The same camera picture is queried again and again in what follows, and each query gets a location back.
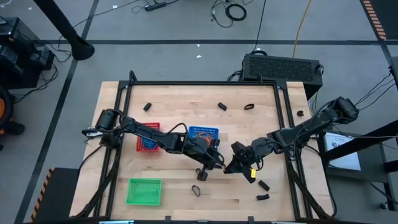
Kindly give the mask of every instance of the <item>blue basket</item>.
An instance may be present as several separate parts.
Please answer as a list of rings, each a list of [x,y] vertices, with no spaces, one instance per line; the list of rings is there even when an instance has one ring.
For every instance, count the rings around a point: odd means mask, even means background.
[[[205,138],[209,136],[209,141],[208,144],[210,143],[211,140],[213,139],[218,139],[218,129],[217,128],[207,128],[207,127],[198,127],[198,126],[190,126],[189,127],[189,137],[199,137],[199,138]]]

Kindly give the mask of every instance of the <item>wooden table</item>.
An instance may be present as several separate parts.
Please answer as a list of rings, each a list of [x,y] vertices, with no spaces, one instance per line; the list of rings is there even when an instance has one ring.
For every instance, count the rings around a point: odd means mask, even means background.
[[[93,118],[95,125],[102,109],[113,108],[118,83],[103,82]],[[302,83],[288,83],[289,97],[295,124],[310,118],[307,99]],[[283,95],[280,91],[284,121],[287,116]],[[151,102],[148,112],[143,110]],[[218,102],[228,109],[217,107]],[[253,110],[243,110],[244,105],[254,103]],[[296,116],[298,110],[304,116]],[[250,145],[251,141],[279,129],[274,92],[271,86],[133,86],[128,116],[138,122],[160,122],[160,129],[168,131],[177,123],[187,126],[208,126],[220,130],[220,153],[226,164],[231,161],[231,144],[239,141]],[[88,143],[85,157],[98,147],[99,139]],[[257,179],[270,186],[269,200],[257,201],[257,195],[266,194],[257,183],[249,184],[242,174],[224,174],[222,170],[208,172],[206,182],[196,180],[198,162],[184,156],[136,152],[137,137],[124,137],[119,174],[113,202],[112,219],[164,220],[247,220],[257,221],[294,220],[292,200],[284,161],[284,155],[270,154],[264,158],[264,168]],[[315,142],[310,145],[317,148]],[[98,188],[105,150],[89,158],[80,172],[70,215],[76,215],[90,200]],[[325,174],[320,158],[303,149],[303,168],[309,191],[329,214],[333,213]],[[126,204],[127,186],[131,178],[159,178],[163,181],[159,207]],[[196,197],[192,185],[201,189]],[[302,195],[297,188],[301,216],[305,216]],[[108,191],[103,195],[101,213],[105,213]]]

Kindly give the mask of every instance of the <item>yellow cable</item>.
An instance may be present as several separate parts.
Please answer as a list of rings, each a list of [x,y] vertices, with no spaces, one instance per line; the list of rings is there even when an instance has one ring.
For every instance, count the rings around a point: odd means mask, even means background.
[[[299,27],[298,27],[297,34],[296,34],[296,39],[294,40],[294,49],[293,49],[292,58],[294,58],[294,54],[296,53],[297,40],[299,39],[301,26],[303,25],[305,16],[307,16],[308,8],[310,7],[311,2],[312,2],[312,0],[309,0],[309,1],[308,1],[307,7],[305,8],[305,12],[304,12],[304,15],[303,15],[303,19],[301,20],[301,23],[300,23],[300,25],[299,25]]]

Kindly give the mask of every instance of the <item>white paper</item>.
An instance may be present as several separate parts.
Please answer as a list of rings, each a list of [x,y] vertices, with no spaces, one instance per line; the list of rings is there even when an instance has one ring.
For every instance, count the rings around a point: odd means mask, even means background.
[[[329,151],[331,149],[334,149],[335,147],[347,143],[352,139],[353,138],[349,138],[347,136],[343,136],[340,134],[326,133],[325,134],[326,150]],[[329,162],[329,164],[342,169],[361,170],[361,165],[359,164],[357,152],[332,160]]]

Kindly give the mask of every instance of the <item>green basket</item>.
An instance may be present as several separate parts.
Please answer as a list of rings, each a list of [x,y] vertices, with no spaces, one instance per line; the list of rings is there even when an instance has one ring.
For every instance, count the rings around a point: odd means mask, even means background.
[[[126,203],[128,205],[159,206],[162,193],[162,180],[130,179]]]

